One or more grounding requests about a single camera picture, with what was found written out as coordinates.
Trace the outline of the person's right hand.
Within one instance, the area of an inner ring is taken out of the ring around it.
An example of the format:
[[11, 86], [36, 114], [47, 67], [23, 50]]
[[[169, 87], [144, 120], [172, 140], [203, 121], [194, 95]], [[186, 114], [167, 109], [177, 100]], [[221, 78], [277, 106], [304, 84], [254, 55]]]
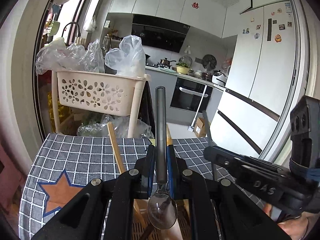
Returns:
[[278, 223], [278, 226], [286, 232], [291, 239], [304, 239], [319, 219], [319, 213], [303, 212], [298, 218]]

